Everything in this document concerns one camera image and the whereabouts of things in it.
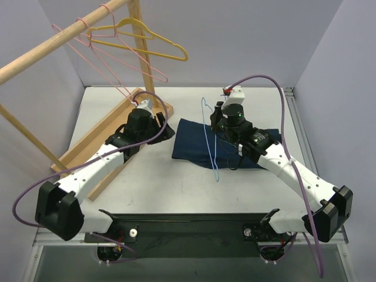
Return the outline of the blue wire hanger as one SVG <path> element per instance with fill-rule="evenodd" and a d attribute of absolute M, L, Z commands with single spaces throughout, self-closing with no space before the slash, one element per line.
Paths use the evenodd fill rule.
<path fill-rule="evenodd" d="M 210 143 L 209 143 L 209 136 L 208 136 L 207 128 L 206 128 L 206 115 L 205 115 L 205 108 L 210 109 L 211 113 L 214 113 L 214 110 L 206 102 L 206 99 L 204 97 L 201 98 L 200 106 L 201 106 L 201 111 L 202 111 L 203 131 L 204 131 L 207 151 L 209 154 L 209 160 L 210 160 L 211 168 L 214 174 L 215 182 L 218 183 L 220 181 L 220 175 L 219 175 L 219 167 L 217 165 L 217 137 L 214 136 L 214 153 L 212 153 Z"/>

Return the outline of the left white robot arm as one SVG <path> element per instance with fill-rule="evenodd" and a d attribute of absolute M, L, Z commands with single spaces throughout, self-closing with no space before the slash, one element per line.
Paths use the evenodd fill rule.
<path fill-rule="evenodd" d="M 162 112 L 154 115 L 143 106 L 133 109 L 127 122 L 83 166 L 55 183 L 47 181 L 40 186 L 36 222 L 65 241 L 80 232 L 98 233 L 105 241 L 114 241 L 119 226 L 113 223 L 113 216 L 106 211 L 84 211 L 83 201 L 109 173 L 137 154 L 142 145 L 163 142 L 174 134 Z"/>

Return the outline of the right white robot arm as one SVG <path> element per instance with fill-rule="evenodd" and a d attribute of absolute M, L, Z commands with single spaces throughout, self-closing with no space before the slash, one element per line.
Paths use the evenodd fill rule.
<path fill-rule="evenodd" d="M 231 144 L 241 159 L 268 170 L 303 200 L 305 211 L 272 210 L 261 224 L 261 234 L 272 240 L 286 232 L 308 232 L 327 243 L 351 214 L 353 191 L 323 180 L 292 156 L 273 135 L 247 121 L 241 104 L 218 101 L 210 116 L 211 129 Z"/>

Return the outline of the dark blue denim trousers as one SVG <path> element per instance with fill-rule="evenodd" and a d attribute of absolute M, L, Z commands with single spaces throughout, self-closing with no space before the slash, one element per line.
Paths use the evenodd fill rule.
<path fill-rule="evenodd" d="M 214 153 L 214 133 L 206 125 L 211 152 Z M 173 159 L 187 160 L 205 169 L 211 169 L 209 154 L 203 131 L 203 124 L 180 119 L 174 147 Z M 235 148 L 217 137 L 217 165 L 219 169 L 259 169 L 250 159 L 240 160 Z"/>

